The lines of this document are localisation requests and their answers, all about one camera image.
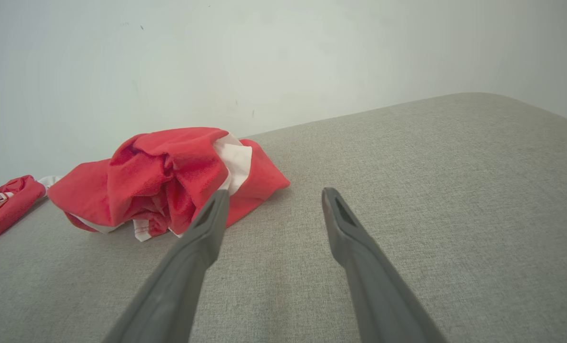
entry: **red cloth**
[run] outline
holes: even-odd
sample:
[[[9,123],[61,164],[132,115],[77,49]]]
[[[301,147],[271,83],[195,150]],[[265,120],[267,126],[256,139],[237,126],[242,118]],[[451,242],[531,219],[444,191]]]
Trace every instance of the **red cloth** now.
[[[46,189],[31,175],[26,175],[0,187],[0,193],[7,192],[13,193],[13,196],[0,208],[0,234],[22,217],[38,198],[43,197]]]
[[[229,170],[214,143],[228,134],[214,128],[184,128],[136,135],[111,159],[73,169],[49,189],[49,198],[84,230],[95,231],[80,219],[101,226],[133,219],[148,220],[152,237],[168,228],[179,235],[227,180]],[[240,142],[251,148],[251,168],[231,195],[227,226],[289,185],[257,143]]]

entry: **gray upholstered surface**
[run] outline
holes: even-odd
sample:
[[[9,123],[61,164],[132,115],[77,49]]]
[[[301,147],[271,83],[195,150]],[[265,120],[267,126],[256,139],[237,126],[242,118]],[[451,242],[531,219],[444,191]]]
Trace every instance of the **gray upholstered surface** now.
[[[567,342],[567,119],[471,93],[252,138],[292,186],[227,231],[192,341],[358,341],[331,185],[450,341]],[[0,237],[0,342],[100,341],[174,241],[42,204]]]

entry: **red fabric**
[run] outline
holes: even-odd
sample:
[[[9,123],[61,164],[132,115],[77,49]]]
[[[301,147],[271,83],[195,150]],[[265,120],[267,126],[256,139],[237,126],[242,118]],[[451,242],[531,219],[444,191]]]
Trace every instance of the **red fabric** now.
[[[228,176],[213,143],[229,133],[184,128],[140,134],[123,143],[111,159],[83,163],[49,189],[49,198],[79,228],[76,217],[103,226],[149,220],[149,234],[171,228],[181,234]],[[227,225],[262,204],[289,181],[260,146],[253,148],[250,174],[230,199]]]
[[[0,193],[5,192],[14,195],[0,208],[0,234],[22,217],[38,198],[43,197],[46,189],[31,175],[26,175],[0,187]]]

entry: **red towel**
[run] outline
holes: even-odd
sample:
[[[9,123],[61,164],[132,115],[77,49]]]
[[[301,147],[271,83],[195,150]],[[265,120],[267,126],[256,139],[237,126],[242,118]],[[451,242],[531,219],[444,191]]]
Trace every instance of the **red towel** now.
[[[184,128],[136,135],[111,159],[73,169],[48,195],[79,228],[110,232],[133,220],[144,241],[167,229],[183,234],[218,189],[231,195],[230,226],[288,185],[254,141]]]
[[[45,193],[44,185],[31,175],[10,180],[0,187],[0,234],[22,217],[37,199],[44,197]]]

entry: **white wall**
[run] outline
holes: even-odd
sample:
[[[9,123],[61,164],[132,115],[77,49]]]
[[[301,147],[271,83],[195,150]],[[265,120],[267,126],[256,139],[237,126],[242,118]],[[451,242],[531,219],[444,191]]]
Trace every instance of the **white wall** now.
[[[0,185],[462,91],[567,117],[567,0],[0,0]]]

